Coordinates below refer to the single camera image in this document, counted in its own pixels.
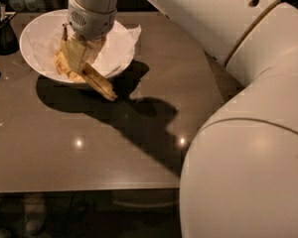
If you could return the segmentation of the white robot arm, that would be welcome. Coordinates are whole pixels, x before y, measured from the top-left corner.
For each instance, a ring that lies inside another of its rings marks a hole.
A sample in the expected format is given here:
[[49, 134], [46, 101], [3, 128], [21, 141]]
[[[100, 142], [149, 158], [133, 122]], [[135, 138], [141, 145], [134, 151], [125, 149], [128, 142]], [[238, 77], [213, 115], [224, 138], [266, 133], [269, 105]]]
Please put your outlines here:
[[[280, 0], [148, 0], [243, 91], [199, 130], [183, 163], [183, 238], [298, 238], [298, 9]], [[115, 0], [70, 0], [104, 34]]]

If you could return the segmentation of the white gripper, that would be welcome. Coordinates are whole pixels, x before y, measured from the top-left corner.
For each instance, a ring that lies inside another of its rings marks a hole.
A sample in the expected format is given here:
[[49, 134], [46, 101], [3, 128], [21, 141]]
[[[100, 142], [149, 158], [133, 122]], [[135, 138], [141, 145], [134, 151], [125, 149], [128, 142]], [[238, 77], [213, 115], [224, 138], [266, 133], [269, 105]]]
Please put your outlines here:
[[61, 39], [61, 49], [69, 68], [81, 74], [84, 64], [93, 64], [105, 45], [104, 38], [112, 29], [117, 0], [69, 0], [68, 22], [85, 43], [74, 37]]

